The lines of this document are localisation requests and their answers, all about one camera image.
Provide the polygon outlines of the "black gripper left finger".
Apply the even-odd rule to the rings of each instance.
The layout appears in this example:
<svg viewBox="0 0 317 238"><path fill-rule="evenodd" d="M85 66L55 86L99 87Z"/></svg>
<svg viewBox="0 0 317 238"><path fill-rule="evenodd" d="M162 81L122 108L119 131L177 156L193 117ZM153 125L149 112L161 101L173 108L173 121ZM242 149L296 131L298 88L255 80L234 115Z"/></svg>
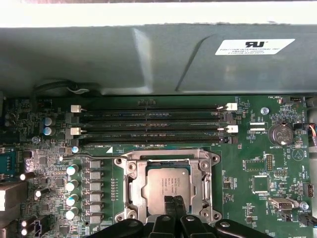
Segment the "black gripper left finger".
<svg viewBox="0 0 317 238"><path fill-rule="evenodd" d="M92 238L173 238L175 237L176 208L173 196L164 197L164 214L153 222L143 224L136 219L126 219L102 229Z"/></svg>

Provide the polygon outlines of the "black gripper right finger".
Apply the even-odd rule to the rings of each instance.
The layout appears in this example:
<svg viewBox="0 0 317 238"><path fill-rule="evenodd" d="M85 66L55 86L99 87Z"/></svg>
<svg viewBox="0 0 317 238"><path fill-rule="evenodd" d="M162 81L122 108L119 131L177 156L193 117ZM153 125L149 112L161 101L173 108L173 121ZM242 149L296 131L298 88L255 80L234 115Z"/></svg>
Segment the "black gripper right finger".
<svg viewBox="0 0 317 238"><path fill-rule="evenodd" d="M174 197L176 219L180 222L180 230L185 238L261 238L263 234L250 227L222 219L213 226L202 222L194 215L188 215L183 197Z"/></svg>

